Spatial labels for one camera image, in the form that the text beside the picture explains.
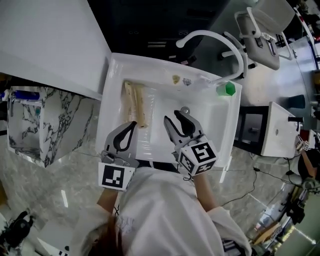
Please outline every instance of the black faucet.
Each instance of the black faucet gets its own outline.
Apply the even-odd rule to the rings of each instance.
[[[289,116],[288,117],[288,122],[296,122],[297,123],[296,131],[299,131],[299,123],[303,123],[304,122],[304,118],[303,117]]]

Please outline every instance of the long hair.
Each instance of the long hair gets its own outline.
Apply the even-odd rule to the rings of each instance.
[[[110,216],[105,231],[94,243],[88,256],[124,256],[122,248],[122,235],[116,231],[117,218]]]

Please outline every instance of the small white sink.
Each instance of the small white sink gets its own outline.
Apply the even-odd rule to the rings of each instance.
[[[297,131],[298,124],[289,122],[288,117],[294,117],[294,115],[275,102],[270,102],[262,156],[279,158],[295,156],[295,140],[300,133],[300,127]]]
[[[235,138],[242,86],[234,83],[236,93],[233,96],[218,96],[215,87],[194,92],[185,84],[192,83],[199,75],[211,80],[219,78],[178,63],[113,53],[99,113],[96,151],[101,153],[107,135],[124,123],[123,84],[131,81],[145,85],[144,114],[148,127],[138,131],[138,160],[175,163],[172,155],[175,146],[166,132],[164,116],[171,118],[181,129],[174,110],[188,107],[190,115],[200,122],[207,138],[213,141],[219,152],[215,166],[226,166]],[[173,76],[180,77],[177,84],[174,84]]]

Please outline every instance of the white t-shirt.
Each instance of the white t-shirt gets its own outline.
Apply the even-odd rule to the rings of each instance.
[[[71,256],[87,256],[110,213],[99,205],[81,211]],[[251,255],[249,242],[222,207],[200,205],[194,184],[179,173],[142,167],[121,196],[117,226],[128,256],[224,256],[222,239]]]

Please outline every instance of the chair backrest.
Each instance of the chair backrest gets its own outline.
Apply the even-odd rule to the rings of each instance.
[[[252,14],[270,32],[280,34],[292,21],[295,11],[287,0],[259,0]]]

